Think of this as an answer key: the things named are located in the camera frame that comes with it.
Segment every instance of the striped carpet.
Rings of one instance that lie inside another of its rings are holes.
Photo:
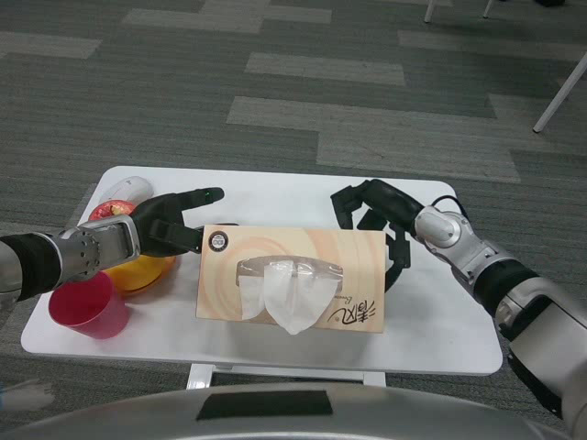
[[[587,81],[531,127],[587,50],[587,3],[6,0],[0,234],[74,224],[116,165],[436,179],[478,233],[587,300]],[[188,365],[33,357],[34,300],[0,316],[0,381],[55,401],[0,429],[185,386]],[[216,384],[275,380],[222,375]],[[504,367],[390,386],[562,423]]]

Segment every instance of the white table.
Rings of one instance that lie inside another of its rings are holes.
[[[184,213],[188,226],[236,222],[337,228],[330,194],[365,179],[115,167],[102,177],[82,221],[105,190],[133,175],[152,182],[155,195],[222,187],[225,199]],[[385,180],[422,204],[454,194],[440,181]],[[452,202],[443,203],[455,209]],[[355,224],[365,211],[363,207],[355,213]],[[449,266],[416,242],[412,268],[387,293],[382,334],[308,329],[292,336],[274,325],[196,319],[200,257],[190,253],[178,260],[172,276],[127,303],[131,317],[120,335],[97,341],[53,323],[46,293],[28,320],[22,347],[34,354],[72,358],[197,362],[188,388],[209,385],[214,366],[237,373],[363,380],[384,386],[384,371],[488,375],[502,365],[489,315],[453,280]]]

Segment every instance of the table leg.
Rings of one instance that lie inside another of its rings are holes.
[[[426,10],[426,15],[424,16],[425,23],[430,23],[430,19],[432,18],[432,11],[434,11],[434,3],[437,0],[430,0],[428,2],[428,9]]]
[[[369,385],[371,387],[386,387],[385,373],[363,373],[363,385]]]
[[[547,109],[544,111],[544,114],[540,117],[540,119],[538,119],[538,122],[536,122],[536,125],[534,126],[535,133],[540,133],[542,131],[544,126],[548,123],[550,118],[554,115],[554,113],[559,108],[559,105],[562,104],[562,102],[565,100],[565,98],[567,97],[569,92],[572,90],[574,85],[582,77],[582,75],[585,73],[586,70],[587,70],[587,52],[585,52],[585,55],[583,55],[583,58],[581,59],[581,61],[579,61],[579,64],[577,64],[577,67],[575,67],[575,70],[572,71],[572,73],[569,75],[569,78],[567,79],[567,81],[565,81],[565,83],[562,84],[562,87],[560,87],[559,92],[554,97],[554,99],[552,100],[550,105],[547,107]]]
[[[187,382],[188,390],[210,387],[212,375],[217,373],[252,374],[257,376],[280,376],[291,378],[312,378],[327,380],[348,380],[362,382],[372,387],[385,387],[385,373],[344,371],[338,369],[301,369],[271,367],[230,367],[209,364],[192,364]]]
[[[483,12],[483,18],[487,18],[489,16],[489,10],[492,8],[493,6],[493,0],[489,0],[489,2],[487,2],[487,6],[485,7],[485,12]]]
[[[201,388],[210,388],[214,365],[210,364],[192,364],[190,367],[190,376],[187,379],[187,390],[199,390]]]

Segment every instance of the black cable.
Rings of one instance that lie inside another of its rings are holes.
[[[462,205],[461,202],[459,202],[459,199],[457,199],[454,195],[441,195],[440,197],[438,197],[434,202],[432,202],[432,206],[436,205],[438,202],[440,202],[441,200],[446,200],[446,199],[450,199],[452,200],[455,204],[457,204],[459,206],[460,209],[460,213],[464,215],[464,217],[469,220],[469,215],[467,214],[467,210],[465,209],[465,207]]]

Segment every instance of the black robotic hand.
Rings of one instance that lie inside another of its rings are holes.
[[[389,259],[393,261],[393,266],[385,273],[385,290],[388,291],[402,270],[411,266],[410,242],[405,239],[405,232],[415,237],[414,221],[424,206],[405,192],[378,179],[364,181],[356,187],[348,186],[330,198],[342,229],[352,229],[352,213],[367,204],[370,209],[357,228],[381,231],[389,223],[394,231],[395,238],[386,236]]]
[[[201,252],[204,227],[187,227],[183,222],[183,211],[222,198],[224,191],[221,188],[204,188],[164,194],[141,203],[130,215],[137,228],[140,253],[169,257],[188,251]]]
[[[412,237],[415,235],[415,218],[424,208],[405,192],[378,179],[364,181],[356,187],[348,186],[330,198],[342,229],[352,229],[352,212],[367,204],[370,210],[357,225],[358,229],[381,230],[389,222],[409,232]]]

